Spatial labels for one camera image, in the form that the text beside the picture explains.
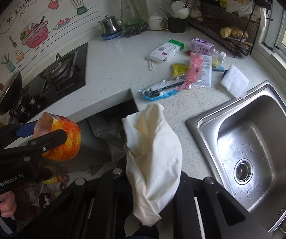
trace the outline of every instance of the wok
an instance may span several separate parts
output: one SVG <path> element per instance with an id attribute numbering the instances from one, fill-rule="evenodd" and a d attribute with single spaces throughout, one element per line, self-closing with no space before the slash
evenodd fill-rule
<path id="1" fill-rule="evenodd" d="M 0 93 L 0 115 L 6 114 L 17 101 L 22 88 L 20 71 L 15 72 Z"/>

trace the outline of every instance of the human hand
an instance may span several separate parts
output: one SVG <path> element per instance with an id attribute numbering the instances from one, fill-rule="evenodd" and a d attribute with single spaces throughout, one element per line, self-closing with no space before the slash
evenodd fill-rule
<path id="1" fill-rule="evenodd" d="M 3 217 L 11 217 L 16 211 L 16 196 L 12 191 L 0 195 L 0 214 Z"/>

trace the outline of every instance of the window frame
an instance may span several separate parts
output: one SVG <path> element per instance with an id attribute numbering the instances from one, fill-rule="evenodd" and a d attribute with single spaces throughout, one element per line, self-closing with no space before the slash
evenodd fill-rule
<path id="1" fill-rule="evenodd" d="M 286 62 L 286 46 L 282 44 L 286 31 L 286 11 L 276 0 L 273 0 L 269 16 L 273 20 L 269 21 L 263 43 Z"/>

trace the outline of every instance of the glass jar in corner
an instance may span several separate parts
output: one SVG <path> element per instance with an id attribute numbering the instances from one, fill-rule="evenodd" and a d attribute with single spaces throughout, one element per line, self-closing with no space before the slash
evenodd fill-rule
<path id="1" fill-rule="evenodd" d="M 133 0 L 121 0 L 121 21 L 125 30 L 145 22 L 139 15 Z"/>

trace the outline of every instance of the gas stove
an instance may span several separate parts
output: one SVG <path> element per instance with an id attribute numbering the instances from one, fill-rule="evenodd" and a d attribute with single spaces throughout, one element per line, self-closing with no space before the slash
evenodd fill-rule
<path id="1" fill-rule="evenodd" d="M 72 50 L 38 74 L 10 110 L 10 122 L 26 123 L 44 109 L 85 85 L 88 44 Z"/>

